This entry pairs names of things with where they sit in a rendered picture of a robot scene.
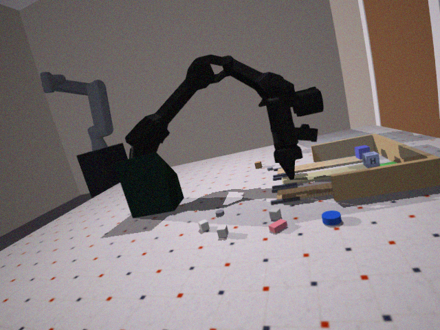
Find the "blue cylinder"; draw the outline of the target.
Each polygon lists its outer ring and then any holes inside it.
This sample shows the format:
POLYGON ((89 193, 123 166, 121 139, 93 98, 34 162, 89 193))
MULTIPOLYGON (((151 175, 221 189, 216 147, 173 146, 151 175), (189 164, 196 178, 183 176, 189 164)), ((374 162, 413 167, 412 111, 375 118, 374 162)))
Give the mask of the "blue cylinder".
POLYGON ((341 221, 341 214, 338 211, 329 210, 322 214, 322 222, 327 226, 337 225, 341 221))

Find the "pink rectangular block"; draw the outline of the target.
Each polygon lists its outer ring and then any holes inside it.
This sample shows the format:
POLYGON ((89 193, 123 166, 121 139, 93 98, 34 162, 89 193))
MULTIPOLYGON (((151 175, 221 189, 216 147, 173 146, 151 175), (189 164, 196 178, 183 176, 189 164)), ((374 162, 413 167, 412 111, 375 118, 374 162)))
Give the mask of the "pink rectangular block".
POLYGON ((278 221, 275 221, 274 223, 268 225, 269 226, 269 231, 273 232, 273 233, 277 233, 280 230, 286 228, 287 225, 287 221, 283 220, 283 219, 279 219, 278 221))

